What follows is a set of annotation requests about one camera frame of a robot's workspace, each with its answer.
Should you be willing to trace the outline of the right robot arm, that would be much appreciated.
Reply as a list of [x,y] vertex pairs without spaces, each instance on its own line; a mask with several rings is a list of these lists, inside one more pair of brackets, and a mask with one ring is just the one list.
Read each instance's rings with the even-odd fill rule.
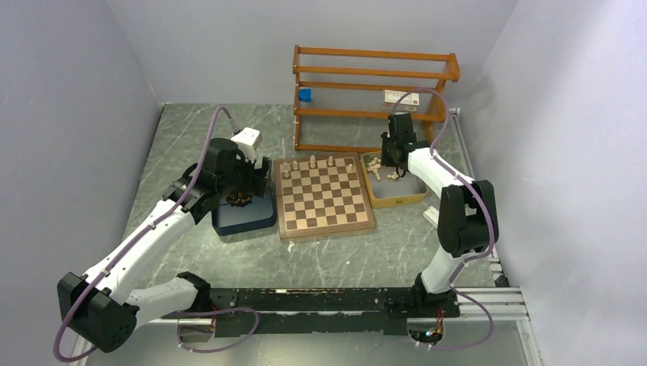
[[429,316],[450,298],[460,271],[493,252],[499,236],[494,187],[463,175],[431,143],[417,139],[409,113],[390,114],[381,138],[382,163],[420,179],[439,198],[434,220],[439,249],[418,274],[411,297],[414,310]]

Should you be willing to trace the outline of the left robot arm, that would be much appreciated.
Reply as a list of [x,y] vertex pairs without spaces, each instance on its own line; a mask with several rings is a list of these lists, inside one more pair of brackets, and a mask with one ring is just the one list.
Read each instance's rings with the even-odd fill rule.
[[220,206],[222,198],[244,206],[252,197],[266,195],[269,158],[255,167],[261,141],[261,133],[250,128],[209,140],[202,161],[190,165],[163,192],[135,232],[82,275],[63,276],[57,293],[64,327],[108,353],[151,320],[173,313],[200,317],[212,311],[210,284],[187,271],[155,287],[135,286],[174,242]]

